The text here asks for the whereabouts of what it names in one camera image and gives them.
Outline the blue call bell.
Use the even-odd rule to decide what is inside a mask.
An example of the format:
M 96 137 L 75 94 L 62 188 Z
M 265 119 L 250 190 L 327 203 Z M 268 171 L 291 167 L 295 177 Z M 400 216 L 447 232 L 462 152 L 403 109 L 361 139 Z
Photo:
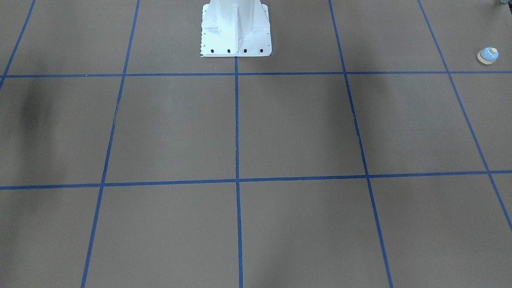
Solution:
M 493 64 L 499 57 L 499 52 L 494 47 L 486 47 L 476 55 L 477 60 L 482 64 Z

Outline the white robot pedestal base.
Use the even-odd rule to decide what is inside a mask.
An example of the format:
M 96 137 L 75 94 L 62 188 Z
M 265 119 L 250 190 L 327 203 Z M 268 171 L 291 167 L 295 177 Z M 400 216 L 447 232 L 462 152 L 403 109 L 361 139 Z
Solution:
M 201 57 L 272 53 L 268 6 L 259 0 L 211 0 L 202 7 Z

